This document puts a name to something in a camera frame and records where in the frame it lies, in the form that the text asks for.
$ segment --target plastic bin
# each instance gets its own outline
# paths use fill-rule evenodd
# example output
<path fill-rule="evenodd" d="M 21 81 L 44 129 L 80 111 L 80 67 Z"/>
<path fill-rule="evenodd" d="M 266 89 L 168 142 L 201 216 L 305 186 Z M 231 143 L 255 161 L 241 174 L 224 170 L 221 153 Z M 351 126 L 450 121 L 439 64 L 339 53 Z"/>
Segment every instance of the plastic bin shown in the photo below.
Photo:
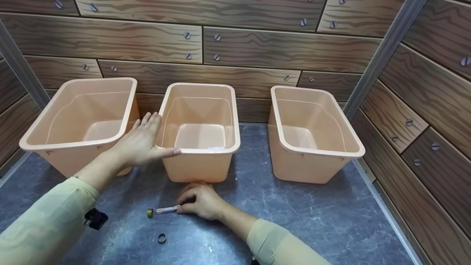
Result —
<path fill-rule="evenodd" d="M 328 182 L 365 148 L 329 92 L 274 86 L 268 123 L 273 173 L 278 179 Z"/>
<path fill-rule="evenodd" d="M 139 118 L 136 86 L 128 77 L 64 83 L 20 140 L 21 149 L 37 152 L 72 176 L 132 128 Z"/>
<path fill-rule="evenodd" d="M 224 84 L 174 83 L 160 108 L 159 147 L 181 149 L 163 164 L 174 182 L 221 182 L 240 147 L 234 88 Z"/>

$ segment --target ring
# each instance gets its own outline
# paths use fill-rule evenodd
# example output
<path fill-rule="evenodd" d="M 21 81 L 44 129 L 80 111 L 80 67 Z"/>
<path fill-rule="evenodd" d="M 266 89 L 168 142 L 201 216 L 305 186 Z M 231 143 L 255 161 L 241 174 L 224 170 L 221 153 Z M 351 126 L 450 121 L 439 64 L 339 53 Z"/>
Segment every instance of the ring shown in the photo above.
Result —
<path fill-rule="evenodd" d="M 167 241 L 167 236 L 164 233 L 161 233 L 157 236 L 157 241 L 159 241 L 159 244 L 163 244 Z"/>

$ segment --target hand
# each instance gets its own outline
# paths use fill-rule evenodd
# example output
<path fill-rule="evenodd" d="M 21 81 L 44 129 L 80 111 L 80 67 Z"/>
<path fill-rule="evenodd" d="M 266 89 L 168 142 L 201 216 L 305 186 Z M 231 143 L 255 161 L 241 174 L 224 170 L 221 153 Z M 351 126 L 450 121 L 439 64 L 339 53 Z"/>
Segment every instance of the hand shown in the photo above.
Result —
<path fill-rule="evenodd" d="M 211 185 L 191 183 L 186 186 L 177 199 L 181 204 L 187 199 L 195 198 L 195 203 L 186 203 L 178 208 L 178 214 L 197 214 L 208 220 L 221 220 L 225 208 L 232 207 L 214 191 Z"/>
<path fill-rule="evenodd" d="M 113 154 L 124 167 L 140 166 L 153 160 L 181 154 L 177 148 L 157 148 L 154 145 L 162 117 L 157 113 L 147 114 L 137 120 L 132 129 L 107 152 Z"/>

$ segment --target marble surface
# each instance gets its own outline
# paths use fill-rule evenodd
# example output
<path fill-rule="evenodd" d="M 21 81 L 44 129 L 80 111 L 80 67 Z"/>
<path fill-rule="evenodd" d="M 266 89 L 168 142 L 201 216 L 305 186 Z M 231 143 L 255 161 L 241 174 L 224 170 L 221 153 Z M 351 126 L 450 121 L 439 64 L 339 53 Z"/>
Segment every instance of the marble surface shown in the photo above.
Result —
<path fill-rule="evenodd" d="M 283 182 L 272 174 L 266 125 L 240 128 L 229 176 L 215 185 L 229 203 L 284 226 L 333 265 L 412 264 L 352 162 L 324 185 Z M 32 154 L 0 188 L 0 231 L 63 180 Z M 87 229 L 60 264 L 250 264 L 249 248 L 221 223 L 174 213 L 146 217 L 148 208 L 173 206 L 183 187 L 169 181 L 161 162 L 118 177 L 97 204 L 109 221 L 100 231 Z M 168 239 L 158 244 L 162 232 Z"/>

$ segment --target sleeve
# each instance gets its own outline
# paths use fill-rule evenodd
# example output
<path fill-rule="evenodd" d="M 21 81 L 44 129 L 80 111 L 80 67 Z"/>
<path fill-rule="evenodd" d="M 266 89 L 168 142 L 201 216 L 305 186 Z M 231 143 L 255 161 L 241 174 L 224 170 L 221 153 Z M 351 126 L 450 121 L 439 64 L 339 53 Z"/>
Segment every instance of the sleeve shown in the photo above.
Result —
<path fill-rule="evenodd" d="M 250 229 L 247 244 L 261 265 L 330 265 L 288 230 L 263 219 Z"/>
<path fill-rule="evenodd" d="M 56 264 L 82 236 L 99 196 L 74 177 L 55 186 L 0 234 L 1 263 Z"/>

